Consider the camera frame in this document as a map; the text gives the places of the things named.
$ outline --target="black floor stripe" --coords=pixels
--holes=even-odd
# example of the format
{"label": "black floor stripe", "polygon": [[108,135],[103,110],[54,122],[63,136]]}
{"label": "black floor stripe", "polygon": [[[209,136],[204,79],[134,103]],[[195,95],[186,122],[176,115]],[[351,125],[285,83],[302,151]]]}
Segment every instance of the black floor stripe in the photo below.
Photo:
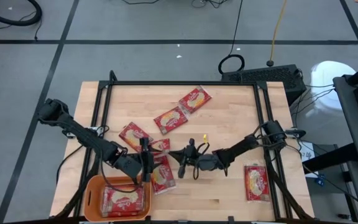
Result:
{"label": "black floor stripe", "polygon": [[[0,40],[0,44],[61,44],[62,40]],[[147,44],[231,44],[232,40],[63,40],[77,45],[147,45]],[[271,40],[236,40],[235,44],[270,45]],[[358,40],[276,40],[276,45],[358,45]]]}
{"label": "black floor stripe", "polygon": [[[232,44],[232,40],[66,40],[65,44],[137,45],[137,44]],[[271,40],[236,40],[235,44],[270,45]],[[276,45],[357,45],[357,40],[276,40]]]}
{"label": "black floor stripe", "polygon": [[346,14],[347,19],[349,20],[349,23],[351,24],[351,27],[353,29],[354,34],[357,37],[358,40],[358,26],[353,18],[352,12],[349,9],[349,6],[347,5],[345,0],[339,0],[341,2],[342,8]]}
{"label": "black floor stripe", "polygon": [[0,44],[60,44],[60,40],[0,40]]}
{"label": "black floor stripe", "polygon": [[48,75],[47,75],[45,83],[44,83],[44,87],[42,88],[42,91],[41,91],[41,94],[40,94],[40,97],[39,97],[39,100],[38,100],[38,103],[37,103],[37,107],[36,107],[36,109],[34,111],[34,114],[32,116],[32,119],[31,119],[31,122],[30,122],[29,129],[27,131],[27,134],[25,135],[25,139],[24,139],[24,142],[23,142],[23,145],[22,145],[22,149],[21,149],[21,151],[19,153],[19,157],[18,157],[18,159],[16,161],[16,165],[15,165],[15,168],[13,170],[11,179],[10,179],[9,184],[7,186],[7,189],[5,191],[5,195],[4,195],[4,198],[3,198],[1,206],[0,206],[0,223],[3,223],[4,220],[5,220],[5,216],[6,216],[8,208],[9,208],[9,204],[11,203],[13,193],[14,193],[14,191],[16,189],[17,181],[19,180],[20,174],[22,172],[24,161],[25,161],[25,158],[27,157],[27,153],[28,153],[29,148],[30,148],[31,140],[32,140],[32,138],[34,136],[34,133],[35,133],[35,128],[37,127],[36,112],[37,112],[38,108],[40,108],[40,106],[45,102],[45,99],[47,97],[47,94],[48,94],[48,91],[49,91],[49,88],[50,88],[50,84],[52,82],[53,75],[55,74],[55,70],[56,70],[56,67],[58,65],[59,58],[60,58],[60,56],[62,54],[62,50],[63,50],[63,46],[64,46],[64,40],[67,38],[68,31],[69,31],[71,23],[73,21],[76,8],[78,6],[78,1],[79,0],[74,0],[73,5],[71,7],[71,11],[70,11],[68,19],[66,21],[66,25],[65,25],[65,28],[63,30],[62,37],[60,38],[61,41],[60,41],[60,43],[59,43],[59,45],[57,47],[57,50],[55,52],[55,56],[53,57],[51,66],[50,66],[49,71],[48,71]]}

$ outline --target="black metal frame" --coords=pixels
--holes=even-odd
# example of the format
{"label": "black metal frame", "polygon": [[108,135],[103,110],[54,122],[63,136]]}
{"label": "black metal frame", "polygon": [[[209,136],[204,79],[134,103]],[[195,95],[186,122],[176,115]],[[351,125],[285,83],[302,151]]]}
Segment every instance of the black metal frame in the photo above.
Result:
{"label": "black metal frame", "polygon": [[[266,82],[247,82],[247,83],[233,83],[233,82],[204,82],[204,81],[200,81],[200,82],[183,82],[183,81],[117,81],[117,78],[114,74],[114,72],[110,72],[110,80],[108,81],[99,81],[99,85],[98,85],[98,92],[96,94],[96,101],[95,101],[95,105],[94,105],[94,111],[93,111],[93,117],[92,117],[92,121],[91,121],[91,125],[92,126],[96,126],[97,124],[97,120],[98,120],[98,113],[99,113],[99,109],[100,109],[100,105],[101,105],[101,98],[102,98],[102,94],[103,94],[103,90],[106,89],[106,97],[105,97],[105,102],[104,102],[104,109],[103,109],[103,115],[102,115],[102,120],[101,120],[101,126],[106,125],[107,123],[107,118],[108,118],[108,111],[109,111],[109,105],[110,105],[110,99],[111,99],[111,93],[112,93],[112,87],[114,85],[232,85],[232,86],[252,86],[254,89],[254,96],[255,96],[255,104],[256,104],[256,109],[257,109],[257,114],[258,114],[258,119],[259,119],[259,124],[264,124],[264,116],[263,116],[263,112],[262,112],[262,106],[260,103],[260,96],[259,96],[259,88],[261,88],[263,90],[263,94],[264,94],[264,100],[265,100],[265,106],[266,106],[266,110],[267,110],[267,118],[268,120],[273,120],[273,113],[272,113],[272,108],[270,105],[270,99],[269,99],[269,93],[268,93],[268,89],[267,89],[267,84]],[[264,154],[265,154],[265,161],[266,163],[271,162],[271,157],[270,157],[270,150],[264,147]],[[90,155],[91,155],[91,149],[86,149],[86,154],[85,154],[85,158],[84,158],[84,164],[83,164],[83,168],[82,168],[82,172],[81,172],[81,180],[80,180],[80,184],[83,183],[87,177],[87,175],[90,175],[90,173],[88,173],[88,167],[90,164]],[[281,181],[285,184],[285,176],[284,176],[284,171],[283,171],[283,166],[282,166],[282,159],[280,156],[280,152],[279,151],[275,151],[275,156],[276,156],[276,163],[277,163],[277,170],[278,170],[278,174],[281,178]],[[336,222],[322,222],[322,221],[318,221],[318,220],[300,220],[300,219],[294,219],[292,217],[292,213],[291,213],[291,207],[290,204],[288,203],[287,199],[284,197],[284,205],[285,205],[285,212],[287,217],[286,218],[282,218],[280,216],[280,207],[278,205],[278,198],[277,198],[277,190],[276,190],[276,186],[275,186],[275,182],[272,180],[272,178],[269,178],[269,187],[270,187],[270,192],[271,192],[271,198],[272,198],[272,205],[273,205],[273,212],[274,212],[274,217],[275,217],[275,222],[284,222],[284,223],[289,223],[289,224],[307,224],[307,223],[320,223],[320,224],[339,224]],[[80,210],[81,210],[81,204],[82,204],[82,196],[81,196],[81,200],[78,201],[78,203],[76,204],[75,207],[75,212],[74,212],[74,216],[73,217],[69,217],[69,218],[53,218],[53,219],[48,219],[48,220],[33,220],[33,221],[27,221],[27,222],[15,222],[16,224],[19,223],[38,223],[38,224],[46,224],[46,223],[78,223],[78,222],[82,222],[85,221],[85,218],[82,216],[79,216]],[[175,220],[175,221],[152,221],[150,216],[147,216],[146,219],[144,221],[133,221],[133,222],[115,222],[115,223],[145,223],[145,224],[151,224],[151,223],[158,223],[158,224],[172,224],[172,223],[186,223],[186,224],[197,224],[197,223],[215,223],[215,224],[234,224],[234,223],[243,223],[243,224],[251,224],[253,223],[252,221],[249,222],[242,222],[242,221],[234,221],[234,217],[232,216],[228,216],[227,217],[227,221],[191,221],[191,220]]]}
{"label": "black metal frame", "polygon": [[[263,93],[264,93],[264,100],[265,100],[265,105],[266,105],[266,109],[267,109],[268,120],[273,120],[273,113],[272,113],[272,108],[271,108],[271,105],[270,105],[269,93],[267,91],[266,82],[233,83],[233,82],[221,82],[221,81],[217,81],[217,82],[214,82],[214,81],[200,81],[200,82],[198,82],[198,81],[190,81],[190,82],[188,82],[188,81],[117,81],[117,79],[115,78],[114,73],[112,73],[112,71],[111,71],[109,81],[99,81],[98,92],[96,94],[95,107],[94,107],[93,117],[92,117],[92,122],[91,122],[92,126],[96,126],[97,117],[98,117],[98,111],[100,109],[100,102],[101,102],[102,92],[107,87],[106,100],[104,102],[104,111],[103,111],[101,126],[106,125],[107,114],[108,114],[108,109],[109,109],[109,105],[110,105],[112,86],[114,86],[114,85],[233,85],[233,86],[252,86],[253,89],[254,89],[255,104],[256,104],[256,108],[257,108],[257,114],[258,114],[259,124],[260,125],[265,122],[263,112],[262,112],[261,103],[260,103],[260,97],[259,97],[259,87],[261,87],[261,89],[263,89]],[[80,183],[83,183],[83,181],[84,181],[84,179],[85,179],[85,177],[86,177],[86,175],[88,173],[88,167],[89,167],[89,163],[90,163],[91,149],[86,149],[86,150],[87,150],[87,153],[85,154],[85,158],[84,158],[84,164],[83,164],[83,168],[82,168]],[[264,151],[265,151],[266,154],[268,154],[267,157],[266,157],[267,158],[266,162],[270,162],[271,161],[270,151],[268,149],[264,149]],[[283,183],[285,184],[285,176],[284,176],[284,170],[283,170],[283,166],[282,166],[282,160],[281,160],[280,153],[276,152],[275,156],[277,158],[276,163],[277,163],[277,170],[278,170],[279,176],[280,176],[281,180],[283,181]],[[280,207],[278,206],[278,198],[277,198],[277,191],[276,191],[275,183],[274,183],[274,181],[272,179],[269,179],[269,187],[270,187],[271,196],[272,196],[274,217],[277,220],[277,219],[281,218],[280,217]],[[80,214],[81,203],[82,203],[82,197],[81,197],[81,200],[78,201],[78,203],[77,203],[77,205],[75,207],[74,216],[78,216]],[[287,218],[292,218],[291,207],[290,207],[290,204],[288,203],[288,201],[286,199],[284,199],[284,205],[285,205],[285,212],[286,212]]]}

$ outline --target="black keyboard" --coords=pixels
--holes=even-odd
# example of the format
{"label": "black keyboard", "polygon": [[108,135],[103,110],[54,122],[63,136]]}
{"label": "black keyboard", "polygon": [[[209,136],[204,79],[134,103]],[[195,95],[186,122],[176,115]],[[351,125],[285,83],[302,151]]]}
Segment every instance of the black keyboard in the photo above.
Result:
{"label": "black keyboard", "polygon": [[283,65],[223,73],[224,82],[283,82],[288,105],[291,105],[304,91],[305,84],[297,72],[296,65]]}

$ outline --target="table leg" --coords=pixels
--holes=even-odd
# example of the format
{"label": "table leg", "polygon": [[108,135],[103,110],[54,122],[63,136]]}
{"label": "table leg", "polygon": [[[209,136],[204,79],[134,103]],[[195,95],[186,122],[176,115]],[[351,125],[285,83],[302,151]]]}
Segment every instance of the table leg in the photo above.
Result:
{"label": "table leg", "polygon": [[346,203],[349,207],[349,212],[351,213],[352,222],[358,222],[358,212],[356,210],[356,203],[353,198],[345,194]]}
{"label": "table leg", "polygon": [[[304,161],[303,165],[309,168],[310,171],[314,172],[353,160],[358,160],[358,154],[354,143],[350,143],[346,146],[340,147],[339,149],[335,149],[321,156]],[[305,172],[305,174],[310,173],[306,169],[303,169],[303,172]]]}

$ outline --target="black clamp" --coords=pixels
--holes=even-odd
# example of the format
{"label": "black clamp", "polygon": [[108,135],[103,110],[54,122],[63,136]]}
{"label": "black clamp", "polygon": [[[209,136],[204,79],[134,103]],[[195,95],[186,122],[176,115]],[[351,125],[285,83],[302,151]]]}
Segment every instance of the black clamp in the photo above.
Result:
{"label": "black clamp", "polygon": [[196,161],[198,160],[200,155],[201,154],[197,151],[197,148],[195,147],[194,139],[191,138],[189,140],[189,145],[187,145],[184,149],[182,149],[179,159],[177,159],[177,161],[180,164],[178,170],[179,178],[183,178],[183,176],[185,175],[187,165],[191,165],[191,166],[196,165]]}
{"label": "black clamp", "polygon": [[285,131],[278,121],[266,122],[264,125],[262,125],[262,128],[264,129],[266,136],[272,144],[285,142],[287,136],[285,135]]}
{"label": "black clamp", "polygon": [[235,224],[233,216],[227,217],[227,220],[229,221],[229,224]]}
{"label": "black clamp", "polygon": [[152,217],[150,215],[147,215],[144,219],[145,224],[151,224],[152,223]]}
{"label": "black clamp", "polygon": [[285,130],[285,134],[287,134],[289,138],[301,139],[303,136],[305,136],[306,131],[299,130],[296,128],[290,128]]}
{"label": "black clamp", "polygon": [[117,76],[113,70],[110,70],[109,81],[110,85],[113,85],[114,81],[117,81]]}

